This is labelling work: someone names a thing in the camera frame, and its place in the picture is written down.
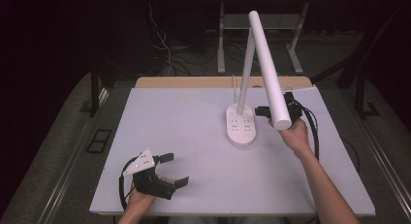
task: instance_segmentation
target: white desk lamp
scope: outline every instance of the white desk lamp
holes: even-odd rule
[[[248,79],[256,49],[274,128],[285,130],[292,125],[259,15],[253,11],[248,15],[248,18],[251,27],[248,34],[239,99],[237,103],[230,105],[226,110],[229,142],[235,146],[251,145],[256,137],[254,113],[250,107],[245,105]]]

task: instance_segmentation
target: power strip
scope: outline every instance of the power strip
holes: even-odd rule
[[[246,147],[256,138],[254,113],[244,105],[242,115],[237,114],[237,104],[230,105],[226,110],[227,134],[230,144]]]

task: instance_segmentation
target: hand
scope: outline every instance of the hand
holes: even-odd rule
[[[140,222],[142,217],[154,204],[156,197],[151,195],[145,195],[138,192],[134,188],[134,183],[132,184],[133,190],[130,192],[129,201],[127,208],[124,211],[123,216],[119,220],[118,224],[137,224]]]
[[[294,154],[301,158],[306,153],[313,154],[308,141],[308,130],[305,122],[300,118],[294,123],[290,129],[278,130],[284,143],[290,147]]]

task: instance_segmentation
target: power outlet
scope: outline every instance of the power outlet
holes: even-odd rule
[[[237,104],[230,105],[226,110],[227,134],[230,144],[234,146],[249,146],[256,137],[254,113],[244,105],[242,115],[237,114]]]

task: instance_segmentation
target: table surface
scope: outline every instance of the table surface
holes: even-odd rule
[[[309,79],[279,78],[319,123],[320,162],[357,215],[375,208],[316,87]],[[262,78],[251,78],[246,104],[266,105]],[[300,161],[265,117],[247,148],[227,141],[225,109],[234,102],[233,78],[140,78],[132,89],[103,169],[91,212],[121,214],[118,177],[124,164],[149,148],[175,159],[156,173],[169,181],[190,176],[169,200],[157,199],[147,215],[310,215],[314,203]],[[125,177],[125,184],[131,177]]]

